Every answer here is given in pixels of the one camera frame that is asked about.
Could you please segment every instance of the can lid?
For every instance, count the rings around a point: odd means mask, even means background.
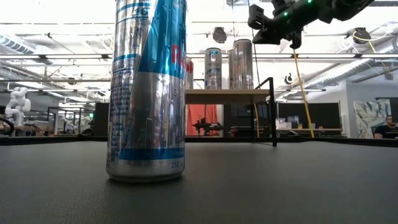
[[[220,50],[221,51],[221,49],[219,49],[217,47],[210,47],[210,48],[207,48],[206,50],[210,50],[210,49],[216,49],[216,50]]]
[[[235,41],[234,41],[234,44],[235,44],[236,42],[240,42],[240,41],[250,41],[250,43],[251,43],[251,40],[249,40],[249,39],[239,39],[239,40],[235,40]]]

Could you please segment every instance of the can bottom rim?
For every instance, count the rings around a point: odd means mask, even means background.
[[[109,175],[109,178],[115,181],[120,181],[125,183],[154,183],[154,182],[176,179],[180,176],[181,174],[173,174],[161,177],[119,177],[115,175]]]

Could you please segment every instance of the person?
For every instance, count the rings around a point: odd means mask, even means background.
[[[386,124],[378,126],[374,130],[374,138],[376,139],[395,139],[398,138],[397,123],[393,122],[392,116],[386,117]]]

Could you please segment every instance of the black table surface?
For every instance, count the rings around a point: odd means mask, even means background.
[[[186,145],[183,176],[122,184],[106,143],[0,147],[0,223],[398,223],[398,149]]]

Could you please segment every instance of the tall silver cylinder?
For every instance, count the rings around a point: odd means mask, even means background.
[[[233,90],[235,88],[235,77],[234,77],[234,52],[230,50],[228,52],[228,80],[229,80],[229,89]]]
[[[186,0],[116,1],[106,171],[125,182],[185,167]]]
[[[218,48],[205,52],[205,89],[220,90],[222,81],[223,56]]]
[[[253,54],[251,40],[241,39],[233,45],[234,75],[237,89],[253,89]]]
[[[193,62],[191,58],[186,59],[187,65],[185,66],[185,89],[192,90],[193,89]]]

